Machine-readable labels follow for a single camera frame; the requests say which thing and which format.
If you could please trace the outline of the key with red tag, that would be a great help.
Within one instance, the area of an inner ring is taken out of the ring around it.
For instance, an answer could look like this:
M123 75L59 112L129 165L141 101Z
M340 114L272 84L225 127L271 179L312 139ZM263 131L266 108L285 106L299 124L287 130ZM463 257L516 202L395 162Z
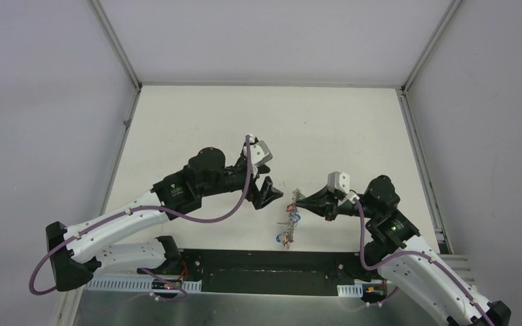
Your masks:
M291 204L286 206L286 210L285 211L289 213L289 212L293 211L295 209L295 207L296 207L296 205L294 203L291 203Z

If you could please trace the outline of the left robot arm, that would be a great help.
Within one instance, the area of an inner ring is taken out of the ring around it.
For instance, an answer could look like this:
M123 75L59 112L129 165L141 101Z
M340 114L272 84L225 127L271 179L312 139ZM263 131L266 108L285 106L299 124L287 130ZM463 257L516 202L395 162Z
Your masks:
M57 221L46 227L48 260L57 291L77 289L96 275L147 268L173 274L179 269L180 254L170 236L142 243L122 240L155 225L177 218L197 223L217 223L235 214L244 201L256 210L283 196L269 176L261 187L260 175L270 172L273 155L264 141L245 142L232 166L220 149L201 149L178 172L153 184L132 202L89 221L65 226ZM190 216L202 207L203 198L241 191L237 204L225 215L203 219Z

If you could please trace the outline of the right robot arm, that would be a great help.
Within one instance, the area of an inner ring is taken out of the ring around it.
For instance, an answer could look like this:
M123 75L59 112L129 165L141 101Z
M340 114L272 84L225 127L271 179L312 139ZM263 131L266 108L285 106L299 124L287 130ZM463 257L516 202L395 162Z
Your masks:
M393 283L439 325L508 325L510 308L491 301L469 285L398 209L392 180L379 175L359 194L346 173L333 172L318 192L296 207L333 221L339 215L360 219L359 270L367 278Z

